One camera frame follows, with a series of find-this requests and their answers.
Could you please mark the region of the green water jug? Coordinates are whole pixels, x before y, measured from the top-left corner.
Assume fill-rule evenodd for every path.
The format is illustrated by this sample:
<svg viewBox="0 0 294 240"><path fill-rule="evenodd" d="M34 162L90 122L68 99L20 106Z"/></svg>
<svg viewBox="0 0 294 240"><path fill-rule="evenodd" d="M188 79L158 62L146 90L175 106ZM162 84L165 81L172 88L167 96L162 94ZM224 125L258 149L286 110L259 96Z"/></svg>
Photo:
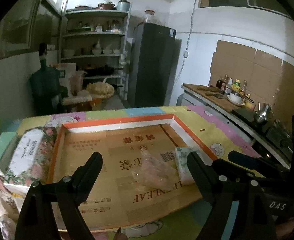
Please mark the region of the green water jug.
<svg viewBox="0 0 294 240"><path fill-rule="evenodd" d="M40 69L30 77L33 105L37 115L61 114L64 112L62 98L67 91L59 83L60 71L47 66L47 44L39 44Z"/></svg>

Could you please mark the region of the metal kitchen shelf rack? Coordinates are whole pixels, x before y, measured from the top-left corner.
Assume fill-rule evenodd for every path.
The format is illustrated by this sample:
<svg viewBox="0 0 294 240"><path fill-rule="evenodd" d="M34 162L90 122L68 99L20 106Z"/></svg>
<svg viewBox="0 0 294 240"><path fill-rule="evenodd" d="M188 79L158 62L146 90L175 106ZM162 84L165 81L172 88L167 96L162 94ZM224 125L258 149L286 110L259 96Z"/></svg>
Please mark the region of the metal kitchen shelf rack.
<svg viewBox="0 0 294 240"><path fill-rule="evenodd" d="M130 9L78 7L65 11L61 34L61 63L76 63L85 83L113 85L127 99Z"/></svg>

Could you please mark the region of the white bowl on counter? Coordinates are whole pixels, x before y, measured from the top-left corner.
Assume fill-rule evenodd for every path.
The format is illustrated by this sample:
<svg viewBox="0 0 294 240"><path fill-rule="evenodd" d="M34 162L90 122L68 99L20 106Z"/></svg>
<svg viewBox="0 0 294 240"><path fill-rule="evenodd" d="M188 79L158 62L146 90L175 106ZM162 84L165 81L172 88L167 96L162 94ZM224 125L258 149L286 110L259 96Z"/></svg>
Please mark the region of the white bowl on counter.
<svg viewBox="0 0 294 240"><path fill-rule="evenodd" d="M231 91L230 94L227 96L227 99L235 105L244 105L245 103L244 97L236 91Z"/></svg>

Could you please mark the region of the steel kettle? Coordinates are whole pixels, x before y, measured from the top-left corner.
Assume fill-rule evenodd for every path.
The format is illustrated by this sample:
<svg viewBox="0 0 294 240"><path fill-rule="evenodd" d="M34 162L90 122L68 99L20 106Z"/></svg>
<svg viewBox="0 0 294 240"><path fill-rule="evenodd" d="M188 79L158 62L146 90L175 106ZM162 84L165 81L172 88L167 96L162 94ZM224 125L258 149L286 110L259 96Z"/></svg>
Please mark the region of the steel kettle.
<svg viewBox="0 0 294 240"><path fill-rule="evenodd" d="M258 103L258 111L254 114L254 120L256 123L262 123L271 119L274 113L271 110L271 106L268 103Z"/></svg>

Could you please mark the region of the light blue pot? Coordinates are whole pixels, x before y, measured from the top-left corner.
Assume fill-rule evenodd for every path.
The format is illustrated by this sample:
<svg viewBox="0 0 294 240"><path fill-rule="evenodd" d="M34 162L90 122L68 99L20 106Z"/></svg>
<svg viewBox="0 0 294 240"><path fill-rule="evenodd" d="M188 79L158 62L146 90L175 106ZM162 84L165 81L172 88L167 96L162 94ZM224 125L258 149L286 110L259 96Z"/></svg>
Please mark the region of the light blue pot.
<svg viewBox="0 0 294 240"><path fill-rule="evenodd" d="M119 0L117 5L117 11L129 12L131 3L128 0Z"/></svg>

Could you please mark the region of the black refrigerator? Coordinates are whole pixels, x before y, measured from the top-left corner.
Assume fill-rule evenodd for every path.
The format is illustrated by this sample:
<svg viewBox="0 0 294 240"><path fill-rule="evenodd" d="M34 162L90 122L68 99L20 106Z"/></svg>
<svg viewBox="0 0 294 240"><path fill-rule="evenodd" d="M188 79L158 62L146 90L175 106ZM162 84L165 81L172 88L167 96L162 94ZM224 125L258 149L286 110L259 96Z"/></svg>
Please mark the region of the black refrigerator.
<svg viewBox="0 0 294 240"><path fill-rule="evenodd" d="M144 22L137 26L127 101L132 108L162 106L170 79L176 30Z"/></svg>

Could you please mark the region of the floral tissue cube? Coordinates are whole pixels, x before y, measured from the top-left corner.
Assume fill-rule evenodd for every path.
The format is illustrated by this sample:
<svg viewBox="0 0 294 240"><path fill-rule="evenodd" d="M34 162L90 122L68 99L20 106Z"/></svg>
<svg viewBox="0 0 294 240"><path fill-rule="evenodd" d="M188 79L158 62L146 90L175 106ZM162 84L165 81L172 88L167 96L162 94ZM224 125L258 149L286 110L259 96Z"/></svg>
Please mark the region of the floral tissue cube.
<svg viewBox="0 0 294 240"><path fill-rule="evenodd" d="M191 152L196 152L200 155L200 149L197 147L176 147L175 148L175 163L177 166L178 175L182 185L192 185L195 183L193 176L188 168L187 157Z"/></svg>

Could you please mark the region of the floral tissue pack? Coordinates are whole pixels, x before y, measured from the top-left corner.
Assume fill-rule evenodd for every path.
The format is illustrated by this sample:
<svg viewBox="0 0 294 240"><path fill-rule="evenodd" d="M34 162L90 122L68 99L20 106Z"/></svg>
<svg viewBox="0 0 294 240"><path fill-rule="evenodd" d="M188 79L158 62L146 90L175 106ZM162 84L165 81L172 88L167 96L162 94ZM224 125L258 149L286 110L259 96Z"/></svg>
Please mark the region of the floral tissue pack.
<svg viewBox="0 0 294 240"><path fill-rule="evenodd" d="M34 181L45 183L57 134L50 126L27 130L13 153L4 182L21 186L31 186Z"/></svg>

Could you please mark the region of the orange-rimmed cardboard box tray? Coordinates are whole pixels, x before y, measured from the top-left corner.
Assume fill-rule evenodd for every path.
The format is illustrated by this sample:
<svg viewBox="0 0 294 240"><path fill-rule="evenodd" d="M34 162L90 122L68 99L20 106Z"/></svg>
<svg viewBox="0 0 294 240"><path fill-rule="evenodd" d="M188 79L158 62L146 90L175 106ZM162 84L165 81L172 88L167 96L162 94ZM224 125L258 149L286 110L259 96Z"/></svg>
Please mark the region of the orange-rimmed cardboard box tray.
<svg viewBox="0 0 294 240"><path fill-rule="evenodd" d="M92 153L103 158L102 170L87 200L79 207L92 232L151 222L201 198L196 186L174 176L171 191L144 187L133 179L143 150L169 165L176 147L194 147L210 165L216 156L174 114L104 119L63 124L59 129L47 181L57 182L85 164Z"/></svg>

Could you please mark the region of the glass jar on refrigerator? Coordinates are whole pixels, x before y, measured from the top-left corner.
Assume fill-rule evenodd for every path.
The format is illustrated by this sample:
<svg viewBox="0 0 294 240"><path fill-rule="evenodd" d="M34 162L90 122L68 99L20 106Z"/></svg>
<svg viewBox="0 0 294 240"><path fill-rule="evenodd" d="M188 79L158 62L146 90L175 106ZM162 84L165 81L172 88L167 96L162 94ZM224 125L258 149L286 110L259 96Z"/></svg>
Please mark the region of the glass jar on refrigerator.
<svg viewBox="0 0 294 240"><path fill-rule="evenodd" d="M144 22L146 23L155 23L155 11L145 10L144 11Z"/></svg>

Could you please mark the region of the pink plush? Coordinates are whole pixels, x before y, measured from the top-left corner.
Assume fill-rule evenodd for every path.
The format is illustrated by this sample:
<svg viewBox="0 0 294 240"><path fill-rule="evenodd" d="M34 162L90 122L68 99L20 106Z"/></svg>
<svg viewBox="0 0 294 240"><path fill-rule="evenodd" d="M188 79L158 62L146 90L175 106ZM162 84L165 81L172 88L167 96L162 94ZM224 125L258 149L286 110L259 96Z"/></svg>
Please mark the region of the pink plush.
<svg viewBox="0 0 294 240"><path fill-rule="evenodd" d="M157 159L147 150L141 150L141 165L131 170L133 179L141 185L171 191L177 182L177 170L171 165Z"/></svg>

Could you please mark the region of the yellow-green condiment bottle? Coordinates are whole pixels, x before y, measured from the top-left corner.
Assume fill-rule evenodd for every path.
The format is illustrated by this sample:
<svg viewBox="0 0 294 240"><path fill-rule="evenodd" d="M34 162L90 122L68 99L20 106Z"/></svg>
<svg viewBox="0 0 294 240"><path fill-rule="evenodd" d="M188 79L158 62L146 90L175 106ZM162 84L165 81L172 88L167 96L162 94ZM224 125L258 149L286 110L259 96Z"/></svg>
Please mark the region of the yellow-green condiment bottle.
<svg viewBox="0 0 294 240"><path fill-rule="evenodd" d="M232 84L232 90L235 92L240 91L240 80L239 79L235 79L234 83Z"/></svg>

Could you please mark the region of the kitchen counter cabinet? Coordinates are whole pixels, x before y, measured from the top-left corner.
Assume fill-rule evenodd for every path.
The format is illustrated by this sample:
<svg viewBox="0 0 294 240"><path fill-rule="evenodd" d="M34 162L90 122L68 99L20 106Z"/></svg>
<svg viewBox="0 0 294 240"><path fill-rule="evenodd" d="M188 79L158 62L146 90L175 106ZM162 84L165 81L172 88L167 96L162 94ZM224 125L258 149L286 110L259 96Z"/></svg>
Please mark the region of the kitchen counter cabinet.
<svg viewBox="0 0 294 240"><path fill-rule="evenodd" d="M205 90L198 90L197 85L182 84L184 90L182 103L191 103L195 106L203 106L207 111L216 116L219 120L234 128L235 132L243 138L244 141L257 142L265 148L269 155L273 155L277 161L286 168L290 168L288 161L276 146L267 141L261 134L257 133L248 124L233 114L234 109L238 107L227 99L218 99L215 96L206 96Z"/></svg>

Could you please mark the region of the woven straw basket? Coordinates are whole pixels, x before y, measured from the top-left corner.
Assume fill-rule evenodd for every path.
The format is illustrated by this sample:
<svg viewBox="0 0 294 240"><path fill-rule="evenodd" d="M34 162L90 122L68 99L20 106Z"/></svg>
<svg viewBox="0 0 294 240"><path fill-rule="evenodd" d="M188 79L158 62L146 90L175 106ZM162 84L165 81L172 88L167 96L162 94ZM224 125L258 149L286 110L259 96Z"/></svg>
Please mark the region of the woven straw basket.
<svg viewBox="0 0 294 240"><path fill-rule="evenodd" d="M86 90L93 98L107 99L114 95L115 89L112 85L104 82L89 83Z"/></svg>

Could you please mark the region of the window cabinet frame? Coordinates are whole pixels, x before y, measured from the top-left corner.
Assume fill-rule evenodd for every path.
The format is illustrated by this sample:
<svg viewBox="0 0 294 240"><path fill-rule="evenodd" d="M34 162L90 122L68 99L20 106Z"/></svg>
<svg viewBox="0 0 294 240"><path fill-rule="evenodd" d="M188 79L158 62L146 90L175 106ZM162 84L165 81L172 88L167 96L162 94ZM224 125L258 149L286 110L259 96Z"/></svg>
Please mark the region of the window cabinet frame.
<svg viewBox="0 0 294 240"><path fill-rule="evenodd" d="M39 50L59 50L67 0L17 0L0 21L0 60Z"/></svg>

